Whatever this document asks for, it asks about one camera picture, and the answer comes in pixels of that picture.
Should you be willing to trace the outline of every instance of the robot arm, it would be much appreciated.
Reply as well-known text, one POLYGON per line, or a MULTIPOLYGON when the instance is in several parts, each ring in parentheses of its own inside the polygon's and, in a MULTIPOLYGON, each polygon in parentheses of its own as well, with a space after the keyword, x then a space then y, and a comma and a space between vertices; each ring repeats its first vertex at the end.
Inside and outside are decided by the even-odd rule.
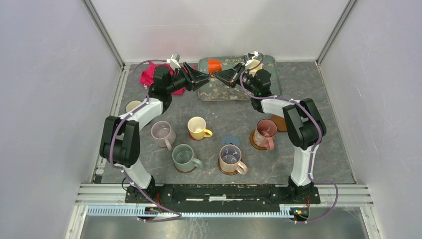
POLYGON ((113 163, 123 169, 140 188, 148 189, 154 186, 154 178, 145 170, 140 156, 139 131, 155 117, 164 113, 171 104, 171 93, 185 87, 188 91, 195 91, 210 81, 210 75, 199 72, 186 62, 179 65, 179 54, 175 53, 168 59, 174 72, 167 66, 158 66, 154 69, 154 84, 148 90, 149 98, 140 106, 118 117, 106 118, 103 136, 100 144, 100 156, 109 160, 111 140, 117 125, 124 120, 113 147, 113 163))
MULTIPOLYGON (((175 53, 168 62, 174 72, 167 66, 158 66, 154 70, 154 84, 148 91, 149 101, 144 100, 146 104, 140 110, 136 108, 119 117, 109 116, 105 120, 102 142, 100 146, 100 155, 109 159, 110 144, 116 126, 127 115, 132 114, 122 125, 114 145, 113 162, 122 167, 124 172, 142 189, 147 189, 154 185, 153 177, 145 170, 140 160, 140 140, 139 131, 147 125, 152 119, 165 112, 172 101, 171 93, 183 87, 188 91, 195 91, 210 81, 210 75, 199 72, 190 67, 186 62, 181 66, 178 63, 179 54, 175 53)), ((271 96, 270 91, 271 74, 266 70, 258 70, 255 76, 246 74, 243 79, 240 73, 245 70, 245 64, 238 63, 235 67, 225 71, 214 72, 214 76, 228 86, 235 87, 242 80, 245 88, 253 95, 259 97, 271 96)), ((315 126, 306 119, 306 115, 294 104, 277 99, 257 100, 251 99, 254 109, 261 113, 278 115, 285 118, 288 135, 295 146, 294 168, 289 178, 289 184, 292 183, 296 191, 307 185, 312 186, 309 181, 308 166, 311 147, 315 144, 318 133, 315 126)), ((311 99, 300 101, 300 104, 311 113, 312 117, 318 122, 323 135, 326 129, 311 99)))

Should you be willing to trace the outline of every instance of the pink mug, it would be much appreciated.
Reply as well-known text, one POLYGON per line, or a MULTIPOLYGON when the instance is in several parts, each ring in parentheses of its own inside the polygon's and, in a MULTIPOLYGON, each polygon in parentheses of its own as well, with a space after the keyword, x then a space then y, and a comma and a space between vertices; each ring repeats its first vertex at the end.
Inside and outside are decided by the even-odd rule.
POLYGON ((176 133, 168 122, 158 121, 151 128, 151 135, 160 147, 167 147, 172 151, 172 143, 176 140, 176 133))
POLYGON ((274 149, 273 138, 277 133, 277 125, 270 119, 263 119, 258 122, 253 141, 259 147, 265 147, 268 150, 274 149))

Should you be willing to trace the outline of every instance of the pink cloth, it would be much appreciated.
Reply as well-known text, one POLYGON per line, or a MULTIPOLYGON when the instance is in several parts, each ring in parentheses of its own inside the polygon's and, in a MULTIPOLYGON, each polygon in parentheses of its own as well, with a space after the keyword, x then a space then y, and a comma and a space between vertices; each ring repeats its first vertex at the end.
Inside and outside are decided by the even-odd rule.
MULTIPOLYGON (((140 79, 141 84, 144 84, 144 85, 147 85, 147 86, 152 85, 152 83, 154 83, 154 78, 153 78, 154 77, 154 69, 155 69, 155 67, 161 66, 161 65, 166 65, 171 70, 171 74, 172 75, 174 74, 174 71, 170 68, 169 64, 156 65, 156 64, 150 62, 148 69, 143 71, 142 74, 141 74, 141 79, 140 79)), ((186 90, 186 88, 183 87, 180 90, 173 92, 172 95, 182 95, 183 92, 185 92, 185 90, 186 90)))

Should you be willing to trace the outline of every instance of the gray mug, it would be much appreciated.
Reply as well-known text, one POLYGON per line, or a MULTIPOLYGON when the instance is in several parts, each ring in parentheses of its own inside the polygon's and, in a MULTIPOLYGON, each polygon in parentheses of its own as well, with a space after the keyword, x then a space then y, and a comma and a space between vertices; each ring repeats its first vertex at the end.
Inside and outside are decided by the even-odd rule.
POLYGON ((187 144, 179 144, 173 149, 174 166, 181 173, 190 173, 195 167, 203 168, 202 162, 195 158, 193 149, 187 144))

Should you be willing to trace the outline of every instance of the white wall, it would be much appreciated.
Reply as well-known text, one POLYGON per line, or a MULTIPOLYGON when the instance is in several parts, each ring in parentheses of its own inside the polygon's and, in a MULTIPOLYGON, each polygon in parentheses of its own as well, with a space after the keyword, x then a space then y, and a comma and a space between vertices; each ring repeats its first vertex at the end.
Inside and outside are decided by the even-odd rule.
POLYGON ((0 238, 63 238, 119 67, 79 0, 0 9, 0 238))
POLYGON ((126 62, 243 55, 315 60, 347 0, 93 0, 126 62))
POLYGON ((357 178, 386 238, 420 238, 420 0, 359 1, 322 63, 357 178))

